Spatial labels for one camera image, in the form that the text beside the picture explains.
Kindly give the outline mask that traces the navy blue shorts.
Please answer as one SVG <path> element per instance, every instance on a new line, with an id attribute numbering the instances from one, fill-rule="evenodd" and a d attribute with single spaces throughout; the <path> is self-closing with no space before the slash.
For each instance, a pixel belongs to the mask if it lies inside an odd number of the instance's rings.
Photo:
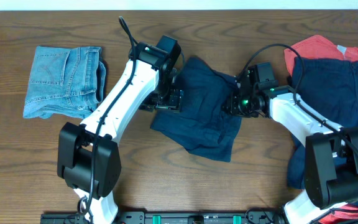
<path id="1" fill-rule="evenodd" d="M 222 105 L 237 90 L 235 78 L 213 70 L 198 57 L 190 57 L 175 84 L 184 91 L 181 111 L 158 111 L 150 128 L 190 154 L 230 162 L 242 118 L 227 114 Z"/>

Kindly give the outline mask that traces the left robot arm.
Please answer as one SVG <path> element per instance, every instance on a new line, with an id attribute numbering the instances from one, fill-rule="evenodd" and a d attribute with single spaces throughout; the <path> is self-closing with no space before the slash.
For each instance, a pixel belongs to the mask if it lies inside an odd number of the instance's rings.
<path id="1" fill-rule="evenodd" d="M 79 195 L 78 211 L 53 223 L 112 223 L 118 208 L 112 190 L 121 173 L 118 145 L 137 110 L 179 112 L 183 90 L 174 87 L 174 67 L 183 54 L 177 40 L 138 43 L 104 101 L 79 125 L 59 134 L 57 174 Z"/>

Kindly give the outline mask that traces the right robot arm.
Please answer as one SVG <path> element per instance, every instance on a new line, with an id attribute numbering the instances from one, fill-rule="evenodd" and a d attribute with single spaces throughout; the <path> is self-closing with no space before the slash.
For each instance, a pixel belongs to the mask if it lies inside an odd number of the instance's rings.
<path id="1" fill-rule="evenodd" d="M 317 223 L 358 201 L 358 128 L 328 120 L 301 99 L 297 88 L 280 86 L 271 70 L 244 69 L 236 85 L 224 111 L 244 118 L 263 115 L 305 147 L 305 188 L 273 214 L 271 223 Z"/>

